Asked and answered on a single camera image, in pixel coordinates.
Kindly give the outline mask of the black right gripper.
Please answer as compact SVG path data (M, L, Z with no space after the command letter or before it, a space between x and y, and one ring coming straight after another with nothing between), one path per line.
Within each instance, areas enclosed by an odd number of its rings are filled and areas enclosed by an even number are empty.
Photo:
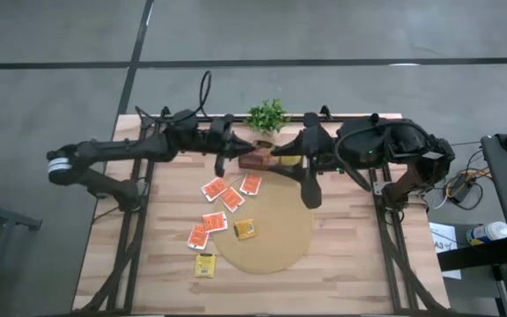
M308 209L316 209L321 205L321 188L317 176L324 172L336 170L333 155L334 139L322 127L320 117L316 113L305 113L304 130L284 145L276 146L272 156L306 157L306 168L301 164L294 166L275 166L274 172L282 176L301 181L301 199Z

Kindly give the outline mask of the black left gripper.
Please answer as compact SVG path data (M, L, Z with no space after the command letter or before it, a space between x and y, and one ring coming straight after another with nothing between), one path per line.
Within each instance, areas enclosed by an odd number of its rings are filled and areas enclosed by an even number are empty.
M216 146L216 160L215 160L215 175L217 177L224 176L224 158L226 152L229 150L231 141L231 125L234 116L232 114L225 114L222 117L217 117L211 123L211 141ZM246 155L254 151L254 145L247 140L233 134L233 144L236 148L235 157Z

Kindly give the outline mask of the brown wooden organizer box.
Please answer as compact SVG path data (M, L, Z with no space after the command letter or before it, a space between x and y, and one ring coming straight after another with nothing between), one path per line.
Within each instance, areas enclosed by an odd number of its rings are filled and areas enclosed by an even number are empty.
M281 166L279 163L281 156L272 156L272 149L260 148L253 142L255 150L246 155L239 156L239 167L242 169L252 169L274 172L275 166Z

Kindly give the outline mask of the silver packet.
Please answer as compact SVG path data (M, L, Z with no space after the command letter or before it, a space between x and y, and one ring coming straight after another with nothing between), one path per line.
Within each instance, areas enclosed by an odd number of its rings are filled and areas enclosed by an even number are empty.
M233 228L238 240L251 239L257 235L254 227L254 220L252 218L235 222Z

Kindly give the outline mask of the green potted plant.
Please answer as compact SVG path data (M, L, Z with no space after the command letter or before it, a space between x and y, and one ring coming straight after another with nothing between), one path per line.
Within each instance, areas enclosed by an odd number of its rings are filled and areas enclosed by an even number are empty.
M290 121L280 99L263 100L259 106L251 107L245 125L264 135L279 133Z

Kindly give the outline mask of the round woven placemat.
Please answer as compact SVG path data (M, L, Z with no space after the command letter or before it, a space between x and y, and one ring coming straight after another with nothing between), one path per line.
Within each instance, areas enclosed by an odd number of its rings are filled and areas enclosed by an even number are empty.
M247 195L234 213L222 202L214 210L224 211L228 228L213 232L210 241L232 266L247 273L269 274L295 264L308 251L314 232L314 216L300 197L297 182L282 175L259 172L258 195ZM238 240L234 223L252 218L255 237Z

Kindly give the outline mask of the white paper sheet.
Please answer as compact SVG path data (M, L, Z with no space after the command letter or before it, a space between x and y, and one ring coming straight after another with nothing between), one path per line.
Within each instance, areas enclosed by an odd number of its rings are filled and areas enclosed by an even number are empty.
M434 241L434 248L438 254L452 251L459 247L456 231L453 226L430 223L430 233Z

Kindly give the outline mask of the black shelf bar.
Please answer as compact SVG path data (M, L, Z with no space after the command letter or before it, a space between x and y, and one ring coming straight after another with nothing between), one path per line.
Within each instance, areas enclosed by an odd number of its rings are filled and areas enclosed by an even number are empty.
M507 238L438 253L437 259L442 271L507 264Z

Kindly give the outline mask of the white blue wipes canister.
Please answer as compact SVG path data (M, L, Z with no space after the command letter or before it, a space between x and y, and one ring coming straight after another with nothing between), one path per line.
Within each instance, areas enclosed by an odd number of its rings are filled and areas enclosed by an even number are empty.
M494 240L507 239L507 224L496 221L476 226L467 231L466 238L471 246L486 244Z

